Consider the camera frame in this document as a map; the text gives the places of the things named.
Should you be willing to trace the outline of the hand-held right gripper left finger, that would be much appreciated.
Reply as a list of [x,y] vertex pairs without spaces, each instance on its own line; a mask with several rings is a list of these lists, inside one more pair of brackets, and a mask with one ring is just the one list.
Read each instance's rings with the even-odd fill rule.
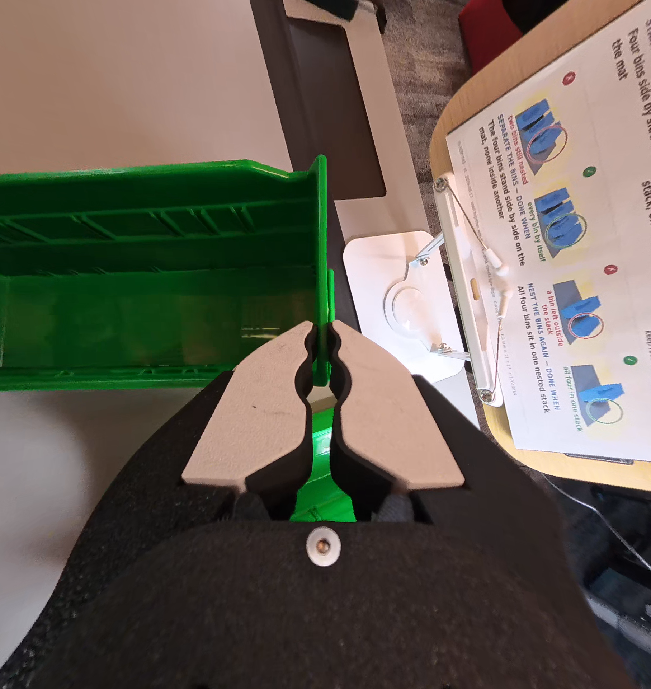
[[304,321],[233,369],[182,472],[186,484],[256,495],[270,517],[290,520],[312,473],[316,340]]

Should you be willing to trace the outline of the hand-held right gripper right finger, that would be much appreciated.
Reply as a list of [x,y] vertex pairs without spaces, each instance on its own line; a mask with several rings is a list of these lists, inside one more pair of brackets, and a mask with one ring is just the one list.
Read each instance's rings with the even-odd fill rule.
[[465,478],[419,387],[397,358],[349,325],[328,327],[336,398],[331,477],[357,521],[388,497],[459,488]]

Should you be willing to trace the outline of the green plastic storage bin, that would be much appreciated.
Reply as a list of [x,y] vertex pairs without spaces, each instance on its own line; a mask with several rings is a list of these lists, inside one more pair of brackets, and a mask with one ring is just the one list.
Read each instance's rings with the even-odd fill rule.
[[0,175],[0,392],[200,388],[305,320],[329,383],[327,167]]

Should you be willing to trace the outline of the white desk edge panel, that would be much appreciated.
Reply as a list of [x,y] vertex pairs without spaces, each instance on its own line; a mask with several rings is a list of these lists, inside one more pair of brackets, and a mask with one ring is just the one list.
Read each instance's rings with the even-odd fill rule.
[[[308,1],[284,1],[310,126],[328,160],[328,185],[342,240],[337,317],[360,330],[344,265],[355,238],[421,229],[430,232],[407,143],[383,38],[370,1],[350,20]],[[433,383],[479,426],[464,369]]]

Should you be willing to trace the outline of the grey desk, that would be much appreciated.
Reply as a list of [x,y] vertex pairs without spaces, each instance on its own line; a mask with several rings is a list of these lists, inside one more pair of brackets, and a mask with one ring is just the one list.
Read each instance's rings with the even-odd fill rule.
[[[282,1],[0,1],[0,174],[305,169],[287,35]],[[0,668],[115,476],[198,392],[0,392]]]

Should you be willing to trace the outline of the printed instruction sheet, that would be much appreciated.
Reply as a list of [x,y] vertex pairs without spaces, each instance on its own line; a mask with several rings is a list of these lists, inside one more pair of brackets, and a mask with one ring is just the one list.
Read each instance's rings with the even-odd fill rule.
[[447,144],[515,446],[651,461],[651,1]]

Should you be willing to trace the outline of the red fabric item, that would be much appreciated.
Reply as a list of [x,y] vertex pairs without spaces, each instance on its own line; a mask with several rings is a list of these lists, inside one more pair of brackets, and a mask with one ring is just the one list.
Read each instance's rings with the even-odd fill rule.
[[458,21],[473,76],[524,35],[503,1],[469,1]]

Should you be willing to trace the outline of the white document stand frame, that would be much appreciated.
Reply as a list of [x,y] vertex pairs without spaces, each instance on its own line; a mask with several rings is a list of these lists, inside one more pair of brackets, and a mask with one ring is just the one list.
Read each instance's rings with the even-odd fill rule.
[[437,383],[467,358],[440,250],[417,257],[432,241],[421,229],[355,238],[343,257],[362,334]]

